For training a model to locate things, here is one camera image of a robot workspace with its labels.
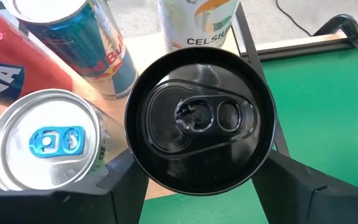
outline can top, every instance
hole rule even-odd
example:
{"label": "can top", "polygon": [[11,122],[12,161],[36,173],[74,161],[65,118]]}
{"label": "can top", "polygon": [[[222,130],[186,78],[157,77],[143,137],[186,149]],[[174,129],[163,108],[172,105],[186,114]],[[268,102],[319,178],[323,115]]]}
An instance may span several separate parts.
{"label": "can top", "polygon": [[65,90],[31,93],[0,117],[0,188],[48,190],[82,179],[98,156],[97,114]]}
{"label": "can top", "polygon": [[49,23],[64,19],[82,9],[86,0],[2,0],[5,8],[19,19]]}
{"label": "can top", "polygon": [[154,181],[183,194],[220,194],[267,158],[275,105],[265,81],[238,56],[187,48],[143,72],[125,125],[134,157]]}

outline green panel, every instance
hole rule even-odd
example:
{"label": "green panel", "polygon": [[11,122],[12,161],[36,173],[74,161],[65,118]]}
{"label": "green panel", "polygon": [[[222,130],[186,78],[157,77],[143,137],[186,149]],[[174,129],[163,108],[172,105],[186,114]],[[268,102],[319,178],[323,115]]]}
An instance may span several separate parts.
{"label": "green panel", "polygon": [[358,50],[264,63],[292,158],[358,186]]}
{"label": "green panel", "polygon": [[[358,49],[263,64],[296,160],[358,186]],[[252,182],[211,197],[146,200],[141,224],[266,224]]]}

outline blue pull tab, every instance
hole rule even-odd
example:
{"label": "blue pull tab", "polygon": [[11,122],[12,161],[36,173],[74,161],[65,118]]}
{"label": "blue pull tab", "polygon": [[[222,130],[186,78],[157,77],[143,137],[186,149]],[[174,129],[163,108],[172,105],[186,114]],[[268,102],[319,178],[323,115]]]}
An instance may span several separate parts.
{"label": "blue pull tab", "polygon": [[81,126],[44,127],[29,141],[30,151],[38,158],[80,155],[84,151],[85,130]]}

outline black cable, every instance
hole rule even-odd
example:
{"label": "black cable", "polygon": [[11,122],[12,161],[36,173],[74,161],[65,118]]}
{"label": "black cable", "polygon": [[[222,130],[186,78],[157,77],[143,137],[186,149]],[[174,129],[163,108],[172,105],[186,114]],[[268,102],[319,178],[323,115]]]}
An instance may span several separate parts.
{"label": "black cable", "polygon": [[288,18],[291,19],[291,21],[299,28],[301,29],[303,32],[307,33],[309,35],[309,37],[311,37],[312,35],[305,29],[303,28],[301,25],[299,25],[297,22],[295,22],[295,20],[292,18],[292,16],[290,16],[288,13],[286,13],[278,4],[278,0],[276,0],[276,6],[278,7],[278,10],[280,10],[282,13],[284,13],[284,15],[286,15]]}

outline blue can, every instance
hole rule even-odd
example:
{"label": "blue can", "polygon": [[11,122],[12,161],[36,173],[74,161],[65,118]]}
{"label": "blue can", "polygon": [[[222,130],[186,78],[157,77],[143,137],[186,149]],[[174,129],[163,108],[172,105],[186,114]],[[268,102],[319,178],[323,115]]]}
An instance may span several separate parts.
{"label": "blue can", "polygon": [[3,3],[31,33],[102,95],[122,98],[129,94],[137,70],[106,1],[6,0]]}

